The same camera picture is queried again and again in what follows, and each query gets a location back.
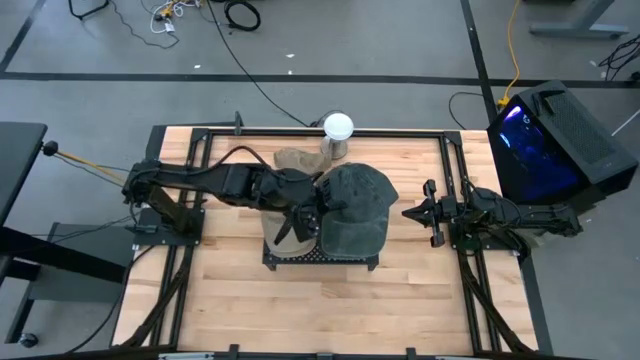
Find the wooden tabletop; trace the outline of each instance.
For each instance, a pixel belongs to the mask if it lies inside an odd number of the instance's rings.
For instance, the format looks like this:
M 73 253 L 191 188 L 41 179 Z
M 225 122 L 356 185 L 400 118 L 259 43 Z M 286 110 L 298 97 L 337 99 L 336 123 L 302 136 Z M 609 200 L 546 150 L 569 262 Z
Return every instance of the wooden tabletop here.
M 161 161 L 184 164 L 190 134 L 189 127 L 167 128 Z M 461 135 L 471 181 L 499 192 L 486 133 L 462 131 Z M 274 152 L 282 147 L 317 152 L 320 140 L 216 136 L 211 163 L 242 144 L 273 164 Z M 449 153 L 459 189 L 452 147 Z M 238 152 L 228 161 L 255 159 Z M 418 354 L 472 354 L 456 253 L 448 246 L 431 248 L 430 229 L 400 215 L 424 199 L 422 184 L 429 178 L 440 185 L 436 195 L 446 195 L 437 141 L 352 138 L 348 155 L 334 165 L 344 162 L 377 168 L 398 191 L 380 265 L 373 272 L 364 265 L 280 265 L 269 271 L 261 263 L 259 212 L 205 196 L 204 237 L 191 267 L 179 350 L 227 351 L 230 344 L 239 344 L 241 351 L 251 352 L 404 354 L 405 348 L 415 347 Z M 177 192 L 170 193 L 177 197 Z M 166 247 L 153 249 L 133 268 L 114 344 L 131 336 L 155 304 L 166 251 Z M 506 251 L 485 251 L 485 257 L 496 307 L 521 340 L 537 348 L 517 259 Z M 488 349 L 485 317 L 476 305 L 483 346 Z M 165 319 L 170 320 L 172 312 L 170 305 Z

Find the computer tower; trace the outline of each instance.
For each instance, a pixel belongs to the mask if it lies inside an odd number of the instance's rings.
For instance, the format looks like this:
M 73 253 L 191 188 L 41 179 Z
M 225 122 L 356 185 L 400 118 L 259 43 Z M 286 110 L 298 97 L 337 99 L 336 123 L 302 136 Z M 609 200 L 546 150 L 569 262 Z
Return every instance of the computer tower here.
M 487 129 L 504 197 L 578 212 L 629 186 L 638 161 L 560 81 L 515 95 Z

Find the brown cloth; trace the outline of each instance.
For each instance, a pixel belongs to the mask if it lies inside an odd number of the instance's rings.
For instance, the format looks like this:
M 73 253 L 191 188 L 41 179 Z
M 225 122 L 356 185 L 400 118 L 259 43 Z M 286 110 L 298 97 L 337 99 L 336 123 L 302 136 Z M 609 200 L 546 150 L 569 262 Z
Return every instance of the brown cloth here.
M 313 154 L 306 151 L 284 148 L 278 150 L 273 158 L 279 169 L 290 168 L 300 170 L 306 174 L 325 171 L 331 166 L 331 159 L 324 154 Z M 304 255 L 316 246 L 316 239 L 299 242 L 293 229 L 282 239 L 277 246 L 275 238 L 284 223 L 284 215 L 276 212 L 263 211 L 261 213 L 262 231 L 264 241 L 271 253 L 280 258 L 289 258 Z

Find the gray floor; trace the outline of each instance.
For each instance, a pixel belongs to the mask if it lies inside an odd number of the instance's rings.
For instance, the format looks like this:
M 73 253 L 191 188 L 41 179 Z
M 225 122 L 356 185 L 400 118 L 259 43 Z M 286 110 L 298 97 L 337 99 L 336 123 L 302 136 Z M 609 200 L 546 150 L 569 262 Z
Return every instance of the gray floor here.
M 138 1 L 115 0 L 125 19 L 148 41 L 149 15 Z M 98 0 L 75 1 L 79 11 Z M 9 46 L 35 0 L 3 0 L 0 46 Z M 422 75 L 476 77 L 460 4 L 450 0 L 268 0 L 256 2 L 263 26 L 228 36 L 252 73 L 320 75 Z M 508 79 L 513 67 L 506 46 L 512 0 L 472 1 L 491 78 Z M 599 80 L 600 61 L 610 41 L 541 39 L 527 32 L 531 21 L 570 18 L 572 7 L 522 4 L 514 25 L 522 77 Z M 217 14 L 222 18 L 220 7 Z M 175 21 L 181 42 L 163 51 L 128 35 L 110 7 L 84 23 L 65 1 L 48 0 L 9 66 L 11 72 L 240 74 L 214 25 L 187 9 Z M 603 21 L 640 31 L 640 3 L 618 0 Z M 631 70 L 620 73 L 625 78 Z M 477 87 L 409 84 L 265 83 L 274 101 L 310 122 L 331 109 L 352 115 L 357 126 L 455 128 L 447 100 Z M 503 88 L 494 88 L 495 98 Z M 640 107 L 640 89 L 576 89 L 576 96 L 613 130 Z M 47 139 L 94 162 L 128 167 L 143 156 L 151 126 L 230 121 L 239 110 L 248 125 L 294 126 L 250 83 L 0 81 L 3 120 L 44 122 Z M 479 97 L 457 97 L 454 112 L 471 129 L 483 129 L 487 115 Z M 618 139 L 636 156 L 640 121 Z M 640 323 L 640 243 L 634 221 L 640 184 L 612 196 L 583 217 L 586 231 L 551 241 L 534 252 L 553 347 L 558 355 L 600 359 L 635 358 Z M 8 225 L 46 232 L 51 222 L 101 224 L 126 214 L 119 189 L 56 159 L 40 157 L 10 215 Z M 0 291 L 0 335 L 25 284 L 8 281 Z M 101 303 L 36 303 L 26 330 L 38 334 L 33 349 L 0 345 L 0 356 L 65 351 L 82 341 L 108 311 Z M 107 346 L 113 321 L 86 349 Z

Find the gray baseball cap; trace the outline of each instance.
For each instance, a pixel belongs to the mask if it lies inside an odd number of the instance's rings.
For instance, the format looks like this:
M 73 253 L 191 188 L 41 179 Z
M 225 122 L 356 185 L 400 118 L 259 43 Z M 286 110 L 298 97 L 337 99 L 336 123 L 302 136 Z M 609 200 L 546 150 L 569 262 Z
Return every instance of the gray baseball cap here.
M 320 227 L 322 251 L 343 259 L 379 253 L 387 239 L 389 207 L 398 200 L 386 175 L 366 164 L 344 164 L 321 181 L 330 209 Z

